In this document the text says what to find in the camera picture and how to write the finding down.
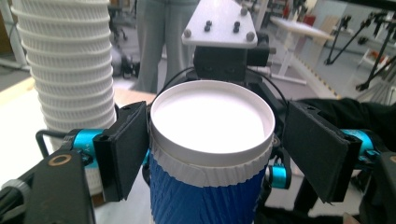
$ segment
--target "cup rim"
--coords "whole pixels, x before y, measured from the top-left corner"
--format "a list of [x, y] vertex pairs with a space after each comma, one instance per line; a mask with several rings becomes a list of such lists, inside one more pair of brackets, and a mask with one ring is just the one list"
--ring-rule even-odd
[[[114, 100], [114, 94], [115, 94], [115, 92], [113, 91], [113, 92], [111, 93], [111, 95], [109, 95], [109, 97], [107, 97], [107, 99], [105, 99], [105, 101], [108, 101], [108, 100], [110, 100], [110, 99], [113, 99], [113, 100]], [[41, 98], [39, 97], [39, 95], [38, 95], [38, 101], [40, 102], [40, 104], [42, 104], [42, 105], [45, 106], [45, 107], [48, 107], [48, 108], [51, 108], [51, 109], [59, 109], [58, 106], [52, 106], [52, 105], [48, 105], [48, 104], [44, 103], [44, 102], [41, 100]], [[98, 107], [101, 103], [102, 103], [102, 102], [97, 103], [97, 104], [95, 104], [95, 105], [90, 105], [90, 106], [81, 107], [80, 109], [92, 109], [92, 108]], [[62, 108], [62, 110], [63, 110], [63, 111], [75, 111], [76, 109], [74, 109], [74, 108]]]
[[95, 20], [64, 20], [64, 19], [43, 17], [43, 16], [37, 16], [34, 14], [26, 13], [26, 12], [17, 10], [14, 6], [11, 6], [11, 11], [12, 11], [12, 13], [14, 13], [15, 15], [18, 16], [19, 20], [26, 19], [26, 20], [30, 20], [30, 21], [48, 22], [48, 23], [53, 23], [53, 24], [68, 24], [68, 25], [80, 26], [80, 25], [94, 25], [94, 24], [100, 24], [100, 23], [108, 23], [110, 21], [109, 15], [107, 15], [105, 18], [95, 19]]
[[24, 49], [26, 49], [28, 52], [33, 52], [36, 54], [42, 54], [42, 55], [48, 55], [51, 57], [89, 57], [89, 56], [94, 56], [94, 55], [100, 55], [103, 53], [106, 53], [112, 49], [112, 44], [109, 42], [109, 45], [105, 49], [97, 50], [97, 51], [90, 51], [90, 52], [73, 52], [73, 53], [55, 53], [55, 52], [48, 52], [44, 50], [39, 50], [39, 49], [34, 49], [32, 47], [27, 46], [24, 41], [22, 40], [21, 42], [22, 46]]
[[30, 75], [34, 78], [35, 81], [39, 81], [41, 83], [44, 84], [49, 84], [49, 85], [57, 85], [57, 86], [61, 86], [61, 87], [68, 87], [68, 86], [83, 86], [83, 85], [87, 85], [87, 84], [94, 84], [96, 82], [101, 82], [109, 77], [113, 76], [113, 67], [111, 67], [111, 70], [108, 74], [106, 74], [105, 76], [102, 76], [98, 79], [95, 79], [94, 81], [88, 81], [88, 82], [67, 82], [67, 83], [58, 83], [58, 82], [51, 82], [51, 81], [47, 81], [45, 79], [42, 79], [40, 77], [37, 77], [32, 70], [30, 70]]
[[86, 42], [92, 42], [95, 40], [99, 39], [104, 39], [104, 38], [109, 38], [111, 35], [110, 30], [108, 30], [107, 34], [105, 35], [96, 35], [96, 36], [91, 36], [91, 37], [79, 37], [79, 38], [62, 38], [62, 37], [54, 37], [54, 36], [49, 36], [49, 35], [38, 35], [35, 33], [32, 33], [30, 31], [27, 31], [19, 24], [17, 24], [17, 30], [18, 32], [22, 33], [22, 39], [24, 39], [24, 35], [27, 35], [29, 37], [35, 38], [37, 40], [45, 40], [45, 41], [51, 41], [51, 42], [56, 42], [56, 43], [86, 43]]
[[104, 67], [106, 65], [109, 65], [109, 64], [111, 64], [112, 61], [113, 61], [113, 57], [110, 55], [110, 59], [107, 62], [96, 65], [96, 66], [84, 67], [84, 68], [54, 68], [54, 67], [47, 67], [47, 66], [33, 63], [29, 59], [29, 55], [26, 55], [26, 62], [28, 62], [29, 65], [31, 65], [32, 67], [36, 67], [38, 69], [42, 69], [42, 70], [46, 70], [46, 71], [55, 71], [55, 72], [76, 72], [76, 73], [77, 72], [87, 72], [87, 71], [92, 71], [92, 70]]
[[[243, 145], [238, 150], [208, 151], [196, 145], [186, 144], [185, 141], [180, 141], [172, 134], [180, 132], [180, 130], [175, 127], [169, 128], [161, 122], [164, 118], [164, 116], [159, 116], [161, 111], [164, 111], [168, 105], [168, 108], [175, 108], [174, 105], [176, 104], [171, 104], [170, 102], [191, 102], [191, 99], [201, 99], [201, 97], [205, 97], [209, 93], [217, 95], [219, 101], [224, 99], [224, 96], [230, 96], [230, 99], [246, 102], [248, 110], [256, 114], [257, 119], [262, 121], [263, 135], [256, 138], [254, 144]], [[233, 83], [199, 80], [178, 84], [160, 94], [151, 107], [150, 125], [153, 138], [158, 141], [158, 145], [169, 155], [188, 164], [219, 167], [241, 164], [261, 155], [267, 146], [272, 143], [275, 117], [271, 107], [252, 91]]]
[[[107, 125], [107, 124], [110, 124], [110, 121], [112, 121], [111, 123], [114, 123], [114, 120], [115, 120], [115, 118], [113, 118], [113, 119], [109, 119], [109, 120], [107, 120], [107, 121], [105, 121], [105, 122], [103, 122], [103, 123], [100, 123], [99, 125], [98, 125], [98, 127], [103, 127], [103, 126], [105, 126], [105, 125]], [[48, 128], [50, 128], [50, 129], [52, 129], [52, 130], [57, 130], [57, 131], [59, 131], [59, 132], [70, 132], [71, 130], [66, 130], [66, 129], [64, 129], [64, 128], [55, 128], [55, 127], [53, 127], [53, 126], [51, 126], [51, 125], [48, 125], [48, 123], [47, 123], [47, 121], [46, 121], [46, 119], [44, 119], [44, 123], [47, 125], [47, 127]]]
[[67, 1], [67, 0], [29, 0], [30, 2], [39, 2], [39, 3], [56, 3], [56, 4], [62, 4], [62, 5], [74, 5], [74, 4], [80, 4], [80, 5], [86, 5], [87, 7], [94, 7], [94, 6], [101, 6], [101, 5], [108, 5], [109, 1], [103, 0], [103, 1], [98, 1], [98, 2], [88, 2], [88, 1], [78, 1], [78, 0], [72, 0], [72, 1]]
[[[95, 116], [90, 116], [88, 119], [74, 119], [73, 121], [76, 122], [84, 122], [84, 121], [90, 121], [90, 120], [95, 120], [95, 119], [99, 119], [100, 117], [104, 117], [105, 115], [107, 115], [107, 113], [110, 112], [111, 109], [114, 109], [114, 106], [109, 106], [105, 112], [95, 115]], [[71, 119], [59, 119], [59, 118], [55, 118], [51, 115], [49, 115], [48, 113], [44, 112], [43, 108], [40, 107], [41, 113], [43, 113], [44, 117], [46, 117], [47, 119], [52, 119], [52, 120], [56, 120], [56, 121], [60, 121], [60, 122], [67, 122], [70, 121]]]
[[[78, 97], [78, 99], [89, 99], [89, 98], [92, 98], [95, 96], [100, 96], [101, 94], [105, 93], [106, 91], [110, 90], [111, 88], [113, 88], [113, 79], [112, 78], [111, 78], [111, 85], [109, 85], [107, 88], [104, 88], [103, 90], [101, 90], [99, 92], [96, 92], [93, 94], [80, 95], [80, 96], [57, 95], [56, 98], [60, 99], [60, 100], [72, 100], [72, 99], [75, 99], [76, 97]], [[53, 98], [53, 94], [50, 94], [50, 93], [47, 93], [47, 92], [44, 92], [44, 91], [38, 89], [36, 87], [36, 85], [35, 85], [35, 90], [38, 92], [39, 95], [44, 95], [46, 97]]]

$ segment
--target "table leg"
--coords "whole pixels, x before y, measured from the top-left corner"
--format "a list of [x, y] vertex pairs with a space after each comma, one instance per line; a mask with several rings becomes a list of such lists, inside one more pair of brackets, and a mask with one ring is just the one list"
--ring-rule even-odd
[[[3, 20], [5, 22], [6, 31], [9, 36], [9, 42], [11, 43], [12, 50], [14, 51], [15, 59], [17, 60], [17, 63], [20, 65], [19, 67], [24, 67], [25, 65], [27, 65], [27, 62], [26, 62], [25, 54], [23, 52], [23, 48], [21, 46], [19, 33], [17, 31], [17, 28], [15, 27], [14, 28], [15, 30], [11, 34], [11, 29], [13, 25], [8, 24], [8, 22], [14, 22], [14, 19], [12, 18], [11, 10], [9, 9], [8, 1], [0, 1], [0, 11], [3, 16]], [[12, 61], [2, 60], [1, 64], [15, 68], [15, 66], [13, 66], [14, 62]]]
[[262, 20], [264, 20], [265, 11], [267, 10], [268, 0], [262, 0], [260, 4], [260, 11], [257, 15], [256, 23], [254, 24], [254, 28], [256, 31], [260, 31], [262, 28]]
[[271, 77], [280, 79], [280, 80], [284, 80], [284, 81], [289, 81], [289, 82], [293, 82], [293, 83], [306, 85], [306, 81], [303, 79], [296, 78], [296, 77], [286, 77], [286, 72], [288, 70], [288, 67], [290, 66], [291, 60], [293, 59], [294, 50], [296, 48], [299, 38], [300, 38], [300, 36], [294, 34], [293, 32], [286, 33], [286, 37], [283, 40], [284, 46], [287, 49], [286, 54], [283, 57], [279, 73], [272, 74]]

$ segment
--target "white paper cup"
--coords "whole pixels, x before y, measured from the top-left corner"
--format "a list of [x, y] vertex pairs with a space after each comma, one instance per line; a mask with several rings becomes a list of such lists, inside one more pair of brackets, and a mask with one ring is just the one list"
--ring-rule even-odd
[[46, 18], [18, 11], [11, 7], [18, 16], [19, 26], [31, 33], [62, 38], [84, 38], [107, 34], [110, 17], [95, 21], [69, 21], [56, 18]]
[[94, 21], [108, 16], [107, 5], [80, 4], [76, 1], [59, 4], [56, 1], [13, 0], [12, 6], [26, 14], [70, 21]]
[[98, 82], [103, 79], [113, 76], [113, 67], [110, 64], [103, 66], [101, 69], [91, 70], [88, 72], [49, 72], [45, 70], [37, 69], [32, 67], [30, 75], [35, 79], [43, 83], [56, 84], [65, 83], [68, 85], [75, 84], [88, 84], [92, 82]]
[[109, 123], [114, 122], [115, 117], [116, 112], [113, 109], [94, 119], [57, 120], [44, 116], [44, 122], [49, 129], [58, 130], [60, 132], [70, 132], [73, 129], [102, 129]]
[[32, 62], [29, 57], [26, 57], [26, 61], [31, 65], [32, 71], [35, 73], [37, 76], [41, 76], [41, 74], [44, 74], [42, 76], [51, 76], [51, 74], [89, 74], [89, 73], [97, 73], [98, 70], [106, 71], [105, 67], [109, 69], [108, 67], [112, 63], [112, 58], [110, 57], [108, 61], [105, 63], [97, 64], [96, 66], [91, 66], [91, 67], [83, 67], [83, 68], [58, 68], [58, 67], [48, 67], [44, 65], [40, 65], [37, 63]]
[[60, 6], [67, 6], [67, 5], [74, 5], [74, 4], [81, 4], [85, 5], [108, 5], [110, 2], [108, 0], [25, 0], [25, 1], [32, 1], [32, 2], [43, 2], [43, 3], [56, 3]]
[[111, 48], [104, 49], [96, 54], [79, 54], [75, 56], [44, 54], [41, 51], [27, 50], [26, 58], [33, 64], [44, 67], [83, 69], [107, 63], [111, 60], [110, 50]]
[[47, 107], [53, 107], [63, 110], [70, 108], [89, 109], [93, 106], [100, 105], [103, 101], [114, 98], [112, 86], [92, 95], [83, 96], [59, 96], [38, 91], [38, 100], [40, 104]]
[[55, 44], [76, 44], [76, 45], [81, 45], [81, 44], [87, 44], [89, 45], [93, 41], [97, 41], [102, 38], [109, 38], [111, 35], [110, 30], [108, 30], [107, 33], [103, 35], [96, 35], [96, 36], [90, 36], [90, 37], [63, 37], [63, 36], [48, 36], [48, 35], [42, 35], [38, 34], [36, 32], [30, 32], [28, 30], [25, 30], [21, 28], [19, 24], [17, 24], [17, 30], [21, 35], [21, 39], [25, 38], [32, 38], [34, 40], [42, 40], [45, 42], [51, 42]]
[[89, 43], [67, 43], [63, 41], [48, 41], [40, 38], [32, 38], [29, 35], [23, 37], [22, 46], [25, 49], [36, 49], [48, 53], [68, 54], [97, 52], [111, 46], [110, 39], [106, 35], [92, 40]]
[[97, 106], [91, 108], [73, 108], [73, 109], [61, 109], [50, 106], [41, 105], [41, 111], [46, 118], [52, 118], [57, 120], [68, 121], [70, 119], [94, 119], [100, 117], [100, 115], [106, 111], [114, 109], [114, 100], [108, 99], [103, 101]]
[[255, 93], [219, 81], [163, 92], [151, 107], [151, 214], [162, 223], [252, 223], [274, 114]]
[[35, 80], [35, 89], [41, 93], [54, 96], [69, 96], [69, 97], [80, 97], [95, 95], [98, 92], [106, 89], [108, 86], [113, 85], [113, 78], [108, 77], [103, 80], [91, 83], [81, 83], [80, 85], [62, 85], [61, 83], [49, 84]]

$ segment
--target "white table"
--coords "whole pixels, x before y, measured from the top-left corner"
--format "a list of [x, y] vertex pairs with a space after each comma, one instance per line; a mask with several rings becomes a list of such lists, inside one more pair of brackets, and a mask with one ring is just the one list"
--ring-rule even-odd
[[[119, 106], [137, 101], [152, 101], [154, 95], [115, 89]], [[35, 133], [45, 129], [31, 78], [0, 92], [0, 186], [18, 178], [42, 160]], [[95, 208], [96, 223], [149, 223], [149, 187], [138, 174], [128, 200], [106, 203]]]
[[299, 38], [306, 35], [316, 38], [324, 38], [327, 40], [334, 40], [334, 37], [301, 22], [287, 21], [277, 17], [271, 17], [271, 21], [279, 28], [278, 33], [276, 34], [276, 39], [280, 39], [283, 47], [286, 50], [285, 56], [281, 59], [279, 73], [272, 74], [272, 77], [305, 85], [305, 80], [286, 76], [286, 71], [291, 63], [291, 59]]

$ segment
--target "floor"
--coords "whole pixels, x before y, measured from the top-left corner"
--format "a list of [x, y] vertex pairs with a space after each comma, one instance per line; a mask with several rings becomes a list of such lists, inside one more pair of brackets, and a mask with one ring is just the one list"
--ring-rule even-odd
[[[139, 52], [137, 45], [136, 30], [134, 27], [125, 27], [124, 30], [128, 35], [128, 40], [120, 40], [120, 48], [122, 51], [133, 57], [133, 61], [139, 61]], [[360, 55], [343, 54], [339, 61], [332, 66], [324, 66], [321, 62], [327, 57], [327, 50], [324, 49], [319, 57], [312, 60], [310, 55], [310, 40], [307, 39], [301, 52], [296, 55], [297, 58], [288, 69], [288, 76], [300, 77], [307, 81], [307, 85], [289, 83], [285, 81], [275, 80], [274, 83], [281, 89], [287, 99], [298, 100], [302, 98], [338, 98], [338, 97], [356, 97], [353, 86], [367, 78], [370, 71], [369, 67], [361, 66], [357, 69], [357, 62]], [[1, 58], [12, 58], [10, 55], [0, 55]], [[276, 72], [279, 66], [272, 66], [271, 71]], [[159, 64], [159, 87], [163, 85], [164, 75], [166, 71], [166, 59], [163, 57]], [[12, 71], [7, 68], [0, 67], [0, 91], [5, 88], [29, 77], [28, 73], [22, 71]], [[114, 78], [114, 86], [117, 88], [130, 89], [134, 85], [136, 79], [131, 78]], [[298, 186], [302, 181], [302, 174], [297, 168], [294, 169], [294, 176], [290, 190], [274, 189], [267, 204], [270, 206], [283, 206], [287, 209], [293, 207], [294, 198], [298, 190]], [[320, 214], [342, 214], [347, 211], [351, 214], [358, 212], [361, 194], [354, 188], [350, 188], [346, 195], [346, 203], [324, 204], [317, 202], [314, 210], [310, 215], [316, 216]]]

